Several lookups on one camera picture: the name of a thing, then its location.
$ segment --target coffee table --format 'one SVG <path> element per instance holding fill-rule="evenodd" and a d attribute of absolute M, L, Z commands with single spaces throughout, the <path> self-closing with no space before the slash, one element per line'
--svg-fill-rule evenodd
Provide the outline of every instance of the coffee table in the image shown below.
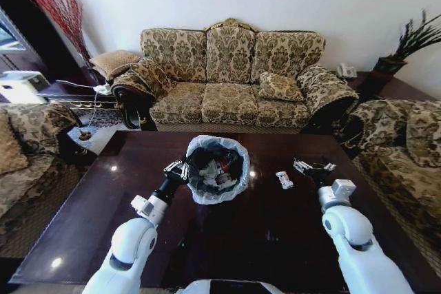
<path fill-rule="evenodd" d="M 164 166 L 181 158 L 196 134 L 117 132 L 33 250 L 14 283 L 86 283 L 100 267 L 115 229 L 136 217 L 130 201 L 150 196 Z M 259 280 L 283 291 L 345 290 L 338 255 L 321 224 L 317 190 L 292 167 L 322 156 L 338 165 L 329 177 L 358 186 L 353 205 L 417 292 L 441 289 L 440 280 L 331 136 L 218 134 L 248 149 L 255 176 L 231 202 L 203 206 L 181 187 L 158 228 L 143 287 L 186 286 L 197 279 Z M 295 187 L 275 176 L 286 171 Z"/>

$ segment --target white plastic bag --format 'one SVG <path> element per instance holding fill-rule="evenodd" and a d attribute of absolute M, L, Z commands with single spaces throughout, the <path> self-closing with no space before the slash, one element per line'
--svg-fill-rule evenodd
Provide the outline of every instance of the white plastic bag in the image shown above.
<path fill-rule="evenodd" d="M 192 155 L 192 153 L 199 147 L 210 149 L 214 145 L 221 145 L 224 148 L 233 149 L 238 152 L 239 156 L 243 159 L 242 176 L 238 183 L 236 183 L 231 191 L 222 193 L 212 193 L 198 189 L 197 184 L 194 183 L 190 176 L 188 187 L 192 190 L 193 200 L 200 204 L 216 204 L 224 201 L 233 200 L 238 194 L 246 190 L 249 180 L 249 156 L 248 151 L 239 142 L 234 139 L 200 135 L 192 139 L 187 148 L 186 156 Z"/>

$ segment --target throw pillow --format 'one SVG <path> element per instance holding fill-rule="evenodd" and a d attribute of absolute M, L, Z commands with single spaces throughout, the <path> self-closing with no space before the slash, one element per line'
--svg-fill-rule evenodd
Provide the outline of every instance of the throw pillow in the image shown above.
<path fill-rule="evenodd" d="M 125 50 L 117 50 L 94 56 L 89 62 L 99 67 L 97 71 L 102 74 L 105 79 L 111 81 L 124 73 L 130 68 L 132 63 L 138 62 L 139 59 L 140 57 L 136 54 Z"/>
<path fill-rule="evenodd" d="M 441 110 L 411 110 L 406 146 L 417 165 L 441 167 Z"/>
<path fill-rule="evenodd" d="M 264 72 L 260 75 L 259 96 L 286 101 L 302 101 L 302 92 L 293 78 Z"/>
<path fill-rule="evenodd" d="M 142 58 L 138 63 L 131 66 L 134 73 L 152 91 L 156 99 L 168 94 L 175 83 L 167 76 L 163 68 L 151 58 Z"/>
<path fill-rule="evenodd" d="M 9 124 L 8 112 L 0 109 L 0 174 L 27 166 L 28 159 L 21 153 L 21 146 Z"/>

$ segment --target white wall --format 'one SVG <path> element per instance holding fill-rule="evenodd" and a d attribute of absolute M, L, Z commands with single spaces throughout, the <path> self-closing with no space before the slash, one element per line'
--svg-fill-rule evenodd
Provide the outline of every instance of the white wall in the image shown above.
<path fill-rule="evenodd" d="M 400 25 L 420 10 L 441 13 L 440 0 L 82 0 L 91 53 L 140 52 L 139 34 L 153 27 L 200 29 L 235 17 L 261 30 L 316 30 L 327 38 L 322 63 L 370 70 L 397 46 Z M 409 58 L 397 74 L 441 98 L 441 45 Z"/>

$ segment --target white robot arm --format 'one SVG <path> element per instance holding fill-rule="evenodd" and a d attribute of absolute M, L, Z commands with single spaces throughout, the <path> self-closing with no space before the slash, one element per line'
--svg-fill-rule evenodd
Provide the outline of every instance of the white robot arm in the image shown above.
<path fill-rule="evenodd" d="M 338 263 L 352 294 L 412 293 L 406 278 L 381 249 L 372 224 L 359 211 L 334 206 L 322 223 L 338 252 Z"/>
<path fill-rule="evenodd" d="M 322 174 L 316 172 L 322 170 L 305 165 L 308 164 L 300 161 L 294 164 L 307 176 L 317 174 L 317 181 L 323 183 Z M 83 294 L 140 293 L 141 273 L 157 241 L 156 228 L 172 203 L 174 192 L 187 183 L 188 167 L 176 161 L 166 167 L 164 173 L 167 178 L 148 200 L 137 197 L 132 201 L 143 218 L 129 220 L 115 231 L 103 264 L 90 278 Z M 350 207 L 349 196 L 354 189 L 350 180 L 336 180 L 331 187 L 318 190 L 324 213 L 322 223 L 337 248 L 340 269 L 351 294 L 412 293 L 400 269 L 380 248 L 370 221 Z M 235 293 L 237 288 L 243 288 L 244 293 L 255 293 L 260 287 L 269 293 L 282 293 L 270 284 L 229 280 L 199 280 L 179 293 L 207 294 L 213 288 L 217 288 L 217 293 L 229 293 L 229 288 L 234 288 Z"/>

